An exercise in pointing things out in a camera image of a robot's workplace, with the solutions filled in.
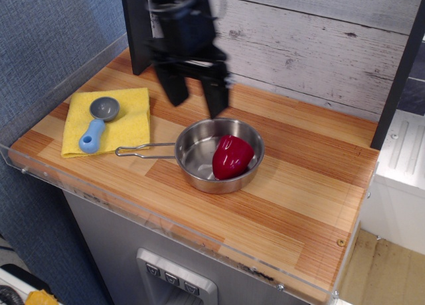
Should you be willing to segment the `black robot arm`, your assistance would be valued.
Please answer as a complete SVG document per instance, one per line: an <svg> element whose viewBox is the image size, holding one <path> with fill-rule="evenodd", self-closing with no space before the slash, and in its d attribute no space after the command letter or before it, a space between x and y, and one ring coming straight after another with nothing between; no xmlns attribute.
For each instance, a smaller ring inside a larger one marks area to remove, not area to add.
<svg viewBox="0 0 425 305"><path fill-rule="evenodd" d="M214 45L216 30L209 0L150 0L161 38L148 41L151 61L170 103L182 104L189 91L186 78L201 82L209 109L216 118L228 107L225 52Z"/></svg>

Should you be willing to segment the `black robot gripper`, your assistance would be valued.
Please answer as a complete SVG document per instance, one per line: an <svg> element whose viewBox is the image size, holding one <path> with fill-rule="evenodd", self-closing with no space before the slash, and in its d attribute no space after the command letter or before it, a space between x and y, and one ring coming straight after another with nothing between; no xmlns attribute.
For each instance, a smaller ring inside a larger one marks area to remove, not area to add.
<svg viewBox="0 0 425 305"><path fill-rule="evenodd" d="M229 106L226 54L214 45L216 17L209 0L149 0L162 37L148 47L153 65L170 103L179 106L188 97L185 79L201 81L209 117Z"/></svg>

